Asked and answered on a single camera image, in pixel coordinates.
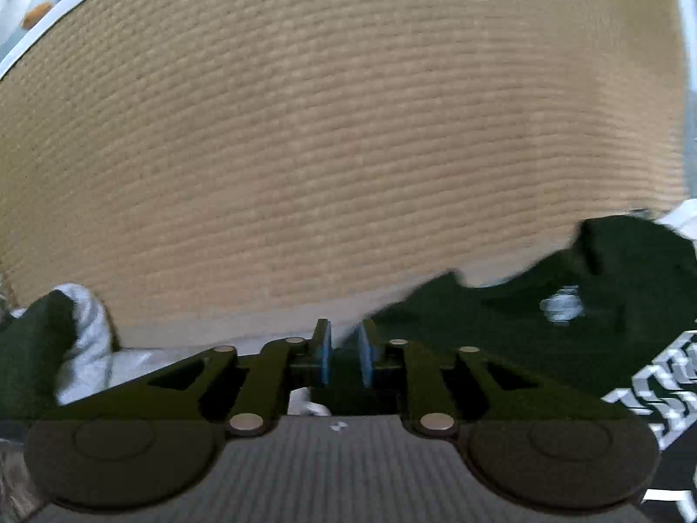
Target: white border trim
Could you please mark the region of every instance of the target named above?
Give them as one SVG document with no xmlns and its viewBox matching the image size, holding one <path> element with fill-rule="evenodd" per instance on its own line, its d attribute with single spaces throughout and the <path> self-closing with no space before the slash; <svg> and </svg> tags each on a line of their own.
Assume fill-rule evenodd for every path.
<svg viewBox="0 0 697 523">
<path fill-rule="evenodd" d="M 22 55 L 27 52 L 29 47 L 34 45 L 61 17 L 71 11 L 72 8 L 83 3 L 83 1 L 85 0 L 61 0 L 53 6 L 0 61 L 0 81 L 7 75 L 7 71 L 15 65 L 15 62 L 19 61 Z"/>
</svg>

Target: dark green cloth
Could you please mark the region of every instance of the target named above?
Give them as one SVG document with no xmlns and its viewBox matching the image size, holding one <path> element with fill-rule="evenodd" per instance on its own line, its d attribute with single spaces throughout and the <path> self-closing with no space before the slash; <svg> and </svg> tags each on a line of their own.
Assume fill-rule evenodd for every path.
<svg viewBox="0 0 697 523">
<path fill-rule="evenodd" d="M 580 299 L 582 312 L 554 322 L 544 301 L 565 293 Z M 503 284 L 472 288 L 447 272 L 372 316 L 385 340 L 437 351 L 477 346 L 598 397 L 626 385 L 696 318 L 692 242 L 631 216 L 584 221 L 569 249 Z M 332 359 L 330 387 L 312 393 L 333 414 L 354 414 L 344 372 L 358 369 L 355 348 L 353 336 Z M 359 395 L 370 402 L 369 392 Z M 375 410 L 373 401 L 364 414 Z"/>
<path fill-rule="evenodd" d="M 0 324 L 0 423 L 36 420 L 57 405 L 56 374 L 77 338 L 72 310 L 71 298 L 51 291 Z"/>
</svg>

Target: beige woven surface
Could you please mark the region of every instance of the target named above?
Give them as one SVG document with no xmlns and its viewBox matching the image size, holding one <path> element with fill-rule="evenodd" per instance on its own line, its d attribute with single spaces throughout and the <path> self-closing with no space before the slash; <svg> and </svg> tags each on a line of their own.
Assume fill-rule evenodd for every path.
<svg viewBox="0 0 697 523">
<path fill-rule="evenodd" d="M 674 207 L 683 82 L 675 0 L 87 0 L 0 83 L 0 267 L 210 342 L 146 326 Z"/>
</svg>

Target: metal pin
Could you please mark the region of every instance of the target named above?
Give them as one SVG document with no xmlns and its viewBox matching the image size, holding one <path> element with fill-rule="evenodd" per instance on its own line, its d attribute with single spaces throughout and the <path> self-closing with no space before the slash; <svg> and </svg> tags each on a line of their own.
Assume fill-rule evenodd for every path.
<svg viewBox="0 0 697 523">
<path fill-rule="evenodd" d="M 230 419 L 230 426 L 241 432 L 259 430 L 264 425 L 264 419 L 254 413 L 239 413 Z"/>
<path fill-rule="evenodd" d="M 424 429 L 429 431 L 447 431 L 455 426 L 455 419 L 445 413 L 429 413 L 419 421 Z"/>
</svg>

